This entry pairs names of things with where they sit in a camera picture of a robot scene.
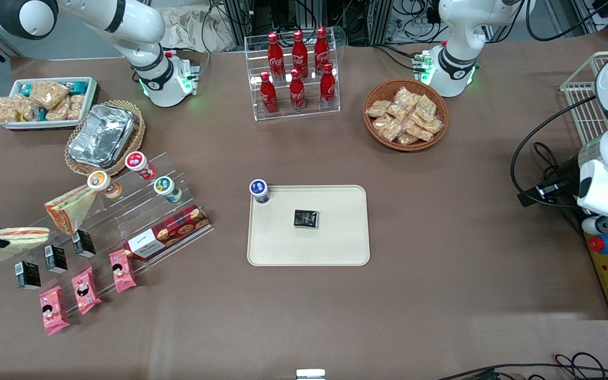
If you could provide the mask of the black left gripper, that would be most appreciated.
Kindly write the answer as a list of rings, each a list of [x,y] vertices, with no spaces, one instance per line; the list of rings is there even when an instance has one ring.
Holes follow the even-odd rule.
[[[543,181],[534,187],[522,190],[517,194],[517,199],[523,207],[543,204],[579,210],[577,200],[581,185],[581,168],[577,156],[571,156],[560,164],[560,180]]]

